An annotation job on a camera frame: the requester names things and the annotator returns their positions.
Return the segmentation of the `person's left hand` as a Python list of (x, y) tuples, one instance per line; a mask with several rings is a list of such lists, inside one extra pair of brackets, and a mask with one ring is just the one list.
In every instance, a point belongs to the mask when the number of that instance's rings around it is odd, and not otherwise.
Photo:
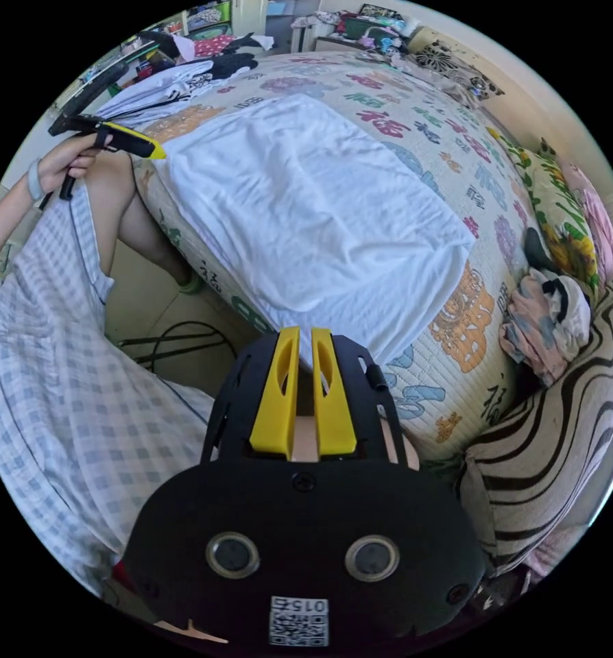
[(41, 198), (61, 187), (65, 177), (83, 177), (110, 140), (108, 136), (100, 139), (98, 134), (87, 134), (72, 136), (59, 143), (31, 168), (28, 175), (30, 190)]

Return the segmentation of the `person's right hand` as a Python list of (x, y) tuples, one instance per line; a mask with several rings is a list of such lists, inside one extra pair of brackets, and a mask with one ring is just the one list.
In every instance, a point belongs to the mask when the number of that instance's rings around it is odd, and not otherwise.
[(164, 630), (164, 631), (174, 633), (175, 635), (182, 635), (182, 636), (185, 636), (185, 637), (190, 637), (190, 638), (198, 639), (198, 640), (202, 640), (202, 641), (215, 642), (215, 643), (218, 643), (218, 644), (227, 644), (228, 643), (228, 640), (226, 640), (226, 639), (216, 637), (214, 635), (210, 635), (208, 633), (204, 633), (204, 632), (196, 629), (192, 625), (191, 621), (189, 621), (187, 629), (181, 629), (181, 628), (178, 628), (178, 627), (176, 627), (172, 624), (169, 624), (169, 623), (163, 622), (163, 621), (155, 622), (155, 623), (153, 623), (153, 625), (160, 628), (160, 629), (162, 629), (162, 630)]

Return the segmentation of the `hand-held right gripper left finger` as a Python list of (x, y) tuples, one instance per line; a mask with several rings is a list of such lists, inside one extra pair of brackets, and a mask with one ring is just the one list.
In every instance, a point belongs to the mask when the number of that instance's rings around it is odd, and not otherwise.
[(293, 452), (298, 391), (300, 330), (282, 329), (270, 354), (263, 394), (250, 435), (255, 453), (285, 461)]

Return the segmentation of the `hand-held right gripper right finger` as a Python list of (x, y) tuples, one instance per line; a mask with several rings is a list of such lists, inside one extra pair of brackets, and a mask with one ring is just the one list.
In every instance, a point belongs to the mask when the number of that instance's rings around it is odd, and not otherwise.
[(343, 458), (354, 454), (357, 438), (330, 331), (312, 329), (311, 346), (317, 455)]

